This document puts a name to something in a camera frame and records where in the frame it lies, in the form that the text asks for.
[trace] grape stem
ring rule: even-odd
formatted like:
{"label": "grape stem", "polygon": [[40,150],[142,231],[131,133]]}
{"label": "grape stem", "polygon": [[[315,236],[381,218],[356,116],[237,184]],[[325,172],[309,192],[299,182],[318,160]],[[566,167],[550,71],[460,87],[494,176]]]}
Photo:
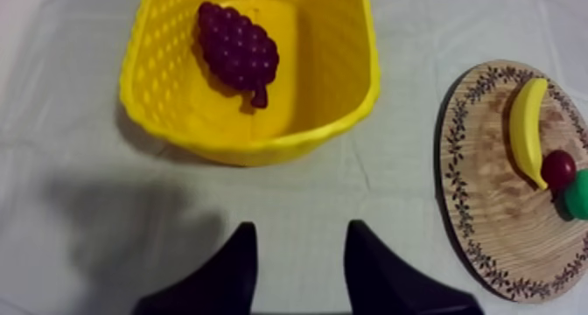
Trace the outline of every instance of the grape stem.
{"label": "grape stem", "polygon": [[265,88],[265,84],[257,82],[254,92],[251,106],[256,109],[266,109],[268,107],[268,90]]}

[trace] basket rim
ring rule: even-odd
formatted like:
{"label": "basket rim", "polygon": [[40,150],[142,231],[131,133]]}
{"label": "basket rim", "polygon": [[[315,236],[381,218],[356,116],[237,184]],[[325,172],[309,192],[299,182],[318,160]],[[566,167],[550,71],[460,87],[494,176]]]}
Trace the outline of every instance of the basket rim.
{"label": "basket rim", "polygon": [[316,129],[300,131],[287,136],[279,136],[267,140],[252,141],[250,143],[231,144],[226,142],[215,142],[211,140],[194,139],[186,133],[164,128],[145,118],[144,112],[131,106],[132,99],[132,73],[135,70],[136,58],[140,49],[140,41],[143,38],[144,27],[148,17],[148,8],[152,0],[141,0],[139,9],[136,12],[136,22],[133,25],[127,52],[122,62],[122,71],[119,79],[119,100],[127,115],[134,123],[141,126],[148,133],[155,137],[162,138],[187,149],[202,150],[206,152],[238,152],[255,153],[258,151],[278,150],[290,147],[298,147],[304,144],[316,144],[335,137],[350,130],[356,123],[369,115],[375,105],[380,93],[381,72],[378,65],[378,53],[375,43],[375,28],[372,18],[372,11],[369,0],[362,0],[363,16],[367,27],[367,41],[369,48],[369,89],[363,102],[354,111],[339,118],[336,121]]}

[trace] red apple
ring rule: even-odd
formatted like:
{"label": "red apple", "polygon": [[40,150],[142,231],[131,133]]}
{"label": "red apple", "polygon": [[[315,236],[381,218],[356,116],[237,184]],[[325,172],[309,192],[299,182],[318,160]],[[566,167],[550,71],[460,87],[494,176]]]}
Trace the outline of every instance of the red apple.
{"label": "red apple", "polygon": [[576,178],[574,157],[563,150],[552,151],[543,160],[541,176],[552,190],[564,189]]}

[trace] floral border pattern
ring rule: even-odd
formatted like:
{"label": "floral border pattern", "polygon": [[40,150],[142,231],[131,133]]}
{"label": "floral border pattern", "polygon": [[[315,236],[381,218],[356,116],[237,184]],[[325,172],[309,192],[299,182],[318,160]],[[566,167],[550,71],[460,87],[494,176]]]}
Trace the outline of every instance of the floral border pattern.
{"label": "floral border pattern", "polygon": [[[513,81],[522,86],[526,81],[534,77],[545,78],[533,71],[517,69],[513,66],[502,68],[488,66],[486,73],[476,81],[475,86],[470,87],[468,93],[462,99],[456,99],[455,105],[451,108],[453,125],[449,128],[448,134],[444,136],[449,144],[449,153],[452,155],[444,177],[451,180],[451,201],[454,203],[459,215],[459,222],[456,227],[462,237],[467,240],[467,248],[464,250],[465,255],[490,286],[495,289],[506,288],[507,295],[505,297],[511,300],[534,297],[545,299],[551,296],[552,293],[558,293],[572,278],[580,274],[588,259],[588,233],[586,233],[583,239],[583,247],[576,253],[574,261],[566,264],[560,274],[555,275],[552,281],[537,282],[524,277],[509,276],[508,270],[501,269],[495,259],[484,253],[480,243],[471,238],[475,235],[474,218],[470,214],[470,206],[467,204],[469,199],[467,183],[463,180],[458,168],[458,164],[464,159],[461,149],[462,142],[466,140],[464,122],[468,115],[467,107],[480,102],[481,97],[496,88],[496,83],[499,81],[504,83]],[[572,125],[580,135],[583,148],[588,151],[588,132],[582,126],[581,117],[570,104],[568,98],[557,91],[551,80],[548,79],[548,82],[549,96],[559,103],[562,110],[572,120]]]}

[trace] green fruit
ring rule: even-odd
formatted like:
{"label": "green fruit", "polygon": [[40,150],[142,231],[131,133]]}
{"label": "green fruit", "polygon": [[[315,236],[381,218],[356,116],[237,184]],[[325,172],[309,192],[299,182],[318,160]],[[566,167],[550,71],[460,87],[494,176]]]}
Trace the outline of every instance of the green fruit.
{"label": "green fruit", "polygon": [[580,170],[563,192],[565,205],[574,218],[588,221],[588,170]]}

